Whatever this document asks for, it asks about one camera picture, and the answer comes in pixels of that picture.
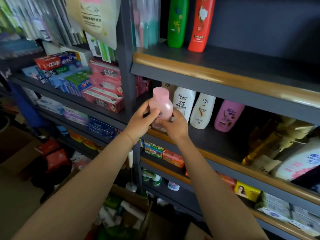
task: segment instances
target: hand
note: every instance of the hand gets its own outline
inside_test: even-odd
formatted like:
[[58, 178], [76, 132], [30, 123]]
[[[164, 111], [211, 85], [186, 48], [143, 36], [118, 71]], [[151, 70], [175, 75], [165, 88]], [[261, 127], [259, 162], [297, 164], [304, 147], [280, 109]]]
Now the hand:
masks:
[[173, 122], [156, 119], [155, 123], [164, 127], [167, 130], [168, 135], [177, 144], [181, 139], [189, 138], [188, 123], [182, 113], [175, 107], [173, 108]]
[[127, 127], [124, 129], [124, 133], [131, 137], [134, 144], [136, 144], [140, 137], [142, 137], [150, 128], [151, 123], [157, 118], [160, 113], [160, 109], [155, 109], [147, 117], [143, 118], [143, 115], [148, 113], [149, 99], [145, 101], [140, 108], [131, 117]]

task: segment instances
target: green shampoo bottle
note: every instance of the green shampoo bottle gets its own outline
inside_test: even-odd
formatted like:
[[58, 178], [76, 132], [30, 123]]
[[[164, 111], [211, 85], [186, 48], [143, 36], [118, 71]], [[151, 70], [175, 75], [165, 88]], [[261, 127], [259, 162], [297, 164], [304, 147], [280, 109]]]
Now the green shampoo bottle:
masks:
[[181, 48], [186, 33], [189, 0], [171, 0], [169, 10], [168, 38], [170, 47]]

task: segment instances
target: pink bottle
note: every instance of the pink bottle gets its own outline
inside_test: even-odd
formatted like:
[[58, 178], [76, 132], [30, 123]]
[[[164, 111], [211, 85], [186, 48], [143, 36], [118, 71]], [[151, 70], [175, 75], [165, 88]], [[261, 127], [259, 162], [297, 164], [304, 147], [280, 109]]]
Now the pink bottle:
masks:
[[[152, 90], [152, 93], [153, 97], [149, 101], [150, 112], [154, 109], [160, 109], [160, 114], [157, 118], [171, 121], [174, 107], [169, 99], [169, 91], [162, 87], [156, 87]], [[156, 125], [155, 122], [152, 123], [152, 127], [166, 132], [165, 128]]]
[[222, 132], [228, 132], [235, 125], [245, 105], [224, 100], [214, 121], [214, 128]]

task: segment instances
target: red shampoo bottle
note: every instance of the red shampoo bottle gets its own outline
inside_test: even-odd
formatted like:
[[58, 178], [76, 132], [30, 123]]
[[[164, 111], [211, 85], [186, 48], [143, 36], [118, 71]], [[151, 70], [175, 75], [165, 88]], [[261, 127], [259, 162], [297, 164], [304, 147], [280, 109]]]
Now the red shampoo bottle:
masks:
[[196, 0], [192, 36], [188, 50], [203, 52], [206, 47], [216, 0]]

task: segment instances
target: floor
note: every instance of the floor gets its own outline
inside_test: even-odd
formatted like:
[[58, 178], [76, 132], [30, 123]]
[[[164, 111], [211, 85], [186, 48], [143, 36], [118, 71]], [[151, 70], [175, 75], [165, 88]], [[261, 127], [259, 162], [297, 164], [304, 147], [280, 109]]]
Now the floor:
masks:
[[0, 232], [9, 240], [39, 208], [43, 190], [0, 169]]

